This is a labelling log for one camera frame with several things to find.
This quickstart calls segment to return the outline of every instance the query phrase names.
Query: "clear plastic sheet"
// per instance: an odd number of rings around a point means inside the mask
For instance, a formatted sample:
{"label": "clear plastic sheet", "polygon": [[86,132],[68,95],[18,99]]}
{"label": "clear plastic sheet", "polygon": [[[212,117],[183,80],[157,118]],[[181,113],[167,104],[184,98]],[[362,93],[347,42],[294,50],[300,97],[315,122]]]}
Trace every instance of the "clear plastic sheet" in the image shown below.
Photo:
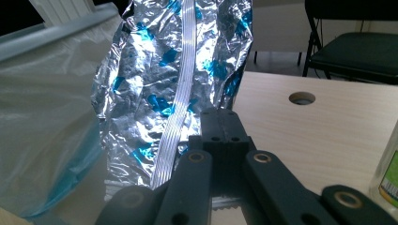
{"label": "clear plastic sheet", "polygon": [[232,108],[252,42],[250,0],[132,2],[93,85],[105,199],[169,179],[199,112]]}
{"label": "clear plastic sheet", "polygon": [[40,216],[101,154],[92,78],[119,24],[115,16],[0,63],[1,207]]}

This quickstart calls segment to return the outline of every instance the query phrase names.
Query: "table surface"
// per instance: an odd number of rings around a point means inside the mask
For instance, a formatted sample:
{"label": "table surface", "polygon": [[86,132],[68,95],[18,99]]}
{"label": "table surface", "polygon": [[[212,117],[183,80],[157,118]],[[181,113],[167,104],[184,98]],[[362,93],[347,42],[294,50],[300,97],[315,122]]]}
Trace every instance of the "table surface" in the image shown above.
{"label": "table surface", "polygon": [[[297,92],[312,93],[314,103],[290,102]],[[245,72],[234,111],[257,148],[274,153],[307,189],[342,184],[367,193],[398,120],[397,99],[396,86]],[[104,159],[55,208],[66,222],[93,224],[98,216]],[[244,224],[240,215],[217,211],[212,224]]]}

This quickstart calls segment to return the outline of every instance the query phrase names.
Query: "green bottle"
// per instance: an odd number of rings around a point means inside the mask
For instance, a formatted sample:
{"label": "green bottle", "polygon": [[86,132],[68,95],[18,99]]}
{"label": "green bottle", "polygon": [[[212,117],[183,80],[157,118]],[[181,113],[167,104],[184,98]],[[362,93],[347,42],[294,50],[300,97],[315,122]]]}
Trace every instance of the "green bottle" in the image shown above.
{"label": "green bottle", "polygon": [[369,196],[398,221],[398,123],[375,170]]}

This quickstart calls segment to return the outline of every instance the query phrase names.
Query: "black chair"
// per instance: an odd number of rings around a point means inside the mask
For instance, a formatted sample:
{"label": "black chair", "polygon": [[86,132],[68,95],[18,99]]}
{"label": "black chair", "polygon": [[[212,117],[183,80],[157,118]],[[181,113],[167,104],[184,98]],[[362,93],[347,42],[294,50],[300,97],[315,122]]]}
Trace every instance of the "black chair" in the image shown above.
{"label": "black chair", "polygon": [[397,21],[396,0],[305,0],[311,35],[303,77],[308,68],[348,80],[398,84],[398,35],[353,32],[322,46],[317,20]]}

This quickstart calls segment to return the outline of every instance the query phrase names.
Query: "aluminum foil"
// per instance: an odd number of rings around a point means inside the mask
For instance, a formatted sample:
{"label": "aluminum foil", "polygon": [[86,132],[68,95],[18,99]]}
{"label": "aluminum foil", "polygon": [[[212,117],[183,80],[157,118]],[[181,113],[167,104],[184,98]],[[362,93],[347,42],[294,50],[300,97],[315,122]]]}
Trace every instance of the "aluminum foil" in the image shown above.
{"label": "aluminum foil", "polygon": [[105,199],[170,178],[199,112],[232,108],[253,42],[251,0],[136,0],[123,17],[92,91]]}

